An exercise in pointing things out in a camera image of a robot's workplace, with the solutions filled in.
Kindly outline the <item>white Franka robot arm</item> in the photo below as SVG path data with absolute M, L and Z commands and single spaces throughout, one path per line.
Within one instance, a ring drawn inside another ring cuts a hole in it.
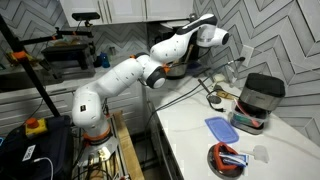
M 80 86 L 74 94 L 72 119 L 77 127 L 84 129 L 84 140 L 92 146 L 107 142 L 111 128 L 102 111 L 101 100 L 118 96 L 138 79 L 152 89 L 160 88 L 166 80 L 166 64 L 186 54 L 194 33 L 197 34 L 196 44 L 200 47 L 225 45 L 230 34 L 218 28 L 217 22 L 214 14 L 204 14 L 180 27 L 169 39 L 153 45 L 150 53 L 138 53 L 97 80 Z

